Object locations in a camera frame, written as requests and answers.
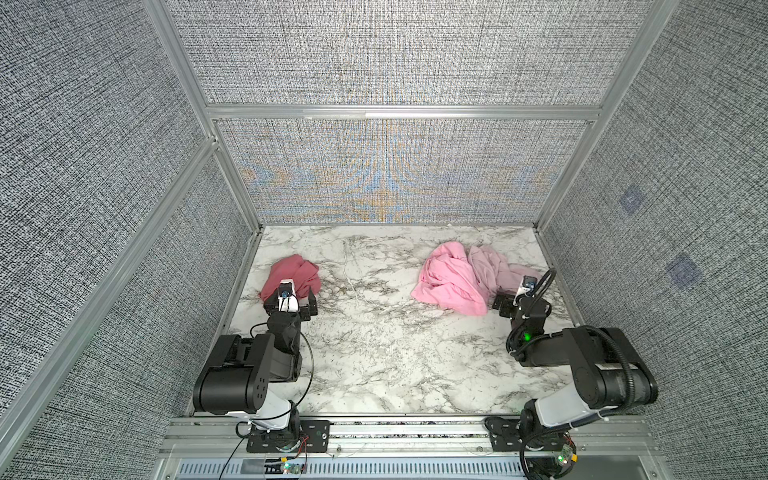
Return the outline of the dark pink cloth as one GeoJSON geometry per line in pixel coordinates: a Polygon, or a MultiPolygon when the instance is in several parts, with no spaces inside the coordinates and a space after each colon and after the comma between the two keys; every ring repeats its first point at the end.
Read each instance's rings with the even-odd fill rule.
{"type": "Polygon", "coordinates": [[[309,291],[318,294],[322,287],[319,267],[301,255],[295,254],[273,264],[265,281],[259,298],[265,302],[278,288],[283,280],[292,280],[295,294],[299,299],[309,296],[309,291]]]}

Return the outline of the light pink cloth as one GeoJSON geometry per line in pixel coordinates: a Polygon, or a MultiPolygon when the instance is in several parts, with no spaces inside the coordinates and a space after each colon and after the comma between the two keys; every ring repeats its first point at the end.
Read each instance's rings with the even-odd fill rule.
{"type": "Polygon", "coordinates": [[[411,297],[468,316],[488,313],[464,246],[451,241],[439,245],[423,264],[411,297]]]}

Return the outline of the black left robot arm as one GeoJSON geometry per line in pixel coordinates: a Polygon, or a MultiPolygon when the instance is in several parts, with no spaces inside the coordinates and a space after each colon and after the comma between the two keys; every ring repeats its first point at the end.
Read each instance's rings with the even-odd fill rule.
{"type": "Polygon", "coordinates": [[[267,299],[266,331],[243,337],[220,336],[195,382],[196,413],[240,419],[250,427],[248,437],[264,443],[301,440],[298,405],[270,389],[272,384],[299,379],[302,348],[309,343],[302,324],[318,313],[313,292],[304,299],[280,286],[267,299]]]}

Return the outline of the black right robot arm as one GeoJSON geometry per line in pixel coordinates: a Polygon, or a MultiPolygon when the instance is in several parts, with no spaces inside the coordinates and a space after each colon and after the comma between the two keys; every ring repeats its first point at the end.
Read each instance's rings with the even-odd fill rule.
{"type": "Polygon", "coordinates": [[[658,383],[622,330],[583,325],[546,333],[552,306],[529,294],[499,293],[493,308],[510,320],[509,356],[528,368],[567,366],[572,376],[560,390],[525,404],[512,435],[518,444],[553,449],[574,427],[657,400],[658,383]]]}

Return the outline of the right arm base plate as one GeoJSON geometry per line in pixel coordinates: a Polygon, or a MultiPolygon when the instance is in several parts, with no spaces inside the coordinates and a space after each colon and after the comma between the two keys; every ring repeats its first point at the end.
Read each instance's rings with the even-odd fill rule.
{"type": "MultiPolygon", "coordinates": [[[[522,441],[543,430],[543,427],[533,417],[500,417],[489,416],[483,420],[483,427],[488,433],[494,452],[518,451],[522,441]]],[[[545,434],[526,444],[528,451],[559,451],[566,444],[565,434],[545,434]]]]}

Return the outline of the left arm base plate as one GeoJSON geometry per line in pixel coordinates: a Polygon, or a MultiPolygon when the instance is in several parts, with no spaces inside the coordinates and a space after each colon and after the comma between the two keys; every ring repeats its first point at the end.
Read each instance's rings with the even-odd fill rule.
{"type": "Polygon", "coordinates": [[[330,440],[331,422],[327,420],[300,420],[290,422],[285,429],[267,429],[253,426],[249,433],[246,451],[270,455],[296,455],[299,448],[303,453],[326,453],[330,440]]]}

